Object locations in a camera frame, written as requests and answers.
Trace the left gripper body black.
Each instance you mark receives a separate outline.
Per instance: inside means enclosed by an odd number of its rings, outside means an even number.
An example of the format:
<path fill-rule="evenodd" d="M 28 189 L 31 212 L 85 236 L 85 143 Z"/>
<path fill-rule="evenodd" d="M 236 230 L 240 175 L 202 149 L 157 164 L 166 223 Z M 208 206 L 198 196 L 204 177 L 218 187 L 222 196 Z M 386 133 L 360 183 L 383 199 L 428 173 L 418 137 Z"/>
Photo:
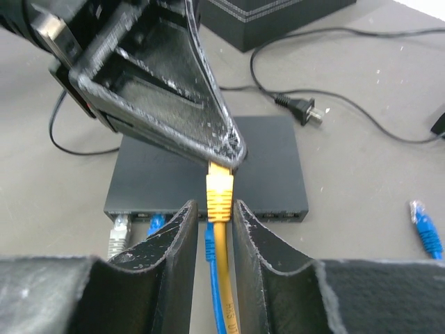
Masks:
<path fill-rule="evenodd" d="M 151 1 L 2 1 L 1 26 L 54 57 L 51 74 L 92 118 L 149 118 L 131 52 Z"/>

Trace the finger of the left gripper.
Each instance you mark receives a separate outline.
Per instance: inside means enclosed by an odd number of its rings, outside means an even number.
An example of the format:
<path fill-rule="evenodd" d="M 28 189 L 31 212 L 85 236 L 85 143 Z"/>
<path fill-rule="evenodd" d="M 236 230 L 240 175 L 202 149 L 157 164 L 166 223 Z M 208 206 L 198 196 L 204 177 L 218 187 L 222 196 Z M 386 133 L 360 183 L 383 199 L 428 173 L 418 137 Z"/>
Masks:
<path fill-rule="evenodd" d="M 247 145 L 200 43 L 197 12 L 196 1 L 106 1 L 69 78 L 113 131 L 235 169 Z"/>

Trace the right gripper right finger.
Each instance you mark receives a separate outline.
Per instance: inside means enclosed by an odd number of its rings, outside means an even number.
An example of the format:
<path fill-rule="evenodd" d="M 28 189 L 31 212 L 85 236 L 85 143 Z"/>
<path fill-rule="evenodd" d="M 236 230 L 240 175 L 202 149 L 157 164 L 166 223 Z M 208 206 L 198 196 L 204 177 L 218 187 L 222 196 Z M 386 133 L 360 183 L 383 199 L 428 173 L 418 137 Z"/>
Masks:
<path fill-rule="evenodd" d="M 316 260 L 233 208 L 243 333 L 443 333 L 440 260 Z"/>

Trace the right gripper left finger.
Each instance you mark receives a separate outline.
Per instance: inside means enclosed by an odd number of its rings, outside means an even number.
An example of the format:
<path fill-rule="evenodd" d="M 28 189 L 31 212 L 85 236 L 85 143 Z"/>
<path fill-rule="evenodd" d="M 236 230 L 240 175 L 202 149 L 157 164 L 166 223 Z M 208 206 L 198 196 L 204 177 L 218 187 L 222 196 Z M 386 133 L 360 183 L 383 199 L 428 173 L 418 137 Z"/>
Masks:
<path fill-rule="evenodd" d="M 190 200 L 158 232 L 103 260 L 1 258 L 2 333 L 187 333 L 198 207 Z"/>

